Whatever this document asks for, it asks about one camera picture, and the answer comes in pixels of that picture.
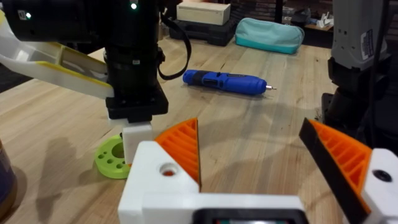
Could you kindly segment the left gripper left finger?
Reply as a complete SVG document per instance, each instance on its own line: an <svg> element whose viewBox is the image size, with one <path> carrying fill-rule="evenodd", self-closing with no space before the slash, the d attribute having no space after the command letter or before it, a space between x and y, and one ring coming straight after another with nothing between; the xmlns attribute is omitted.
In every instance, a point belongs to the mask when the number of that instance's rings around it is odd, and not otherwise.
<svg viewBox="0 0 398 224"><path fill-rule="evenodd" d="M139 143L118 206L120 223L191 223L184 197L201 190L198 120Z"/></svg>

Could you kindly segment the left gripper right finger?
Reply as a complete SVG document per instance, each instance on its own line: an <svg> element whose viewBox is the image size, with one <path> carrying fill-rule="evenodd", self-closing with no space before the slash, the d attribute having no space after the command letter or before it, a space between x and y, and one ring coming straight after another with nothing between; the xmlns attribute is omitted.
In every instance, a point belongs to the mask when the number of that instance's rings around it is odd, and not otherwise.
<svg viewBox="0 0 398 224"><path fill-rule="evenodd" d="M343 211L344 223L397 223L397 155L312 119L299 137Z"/></svg>

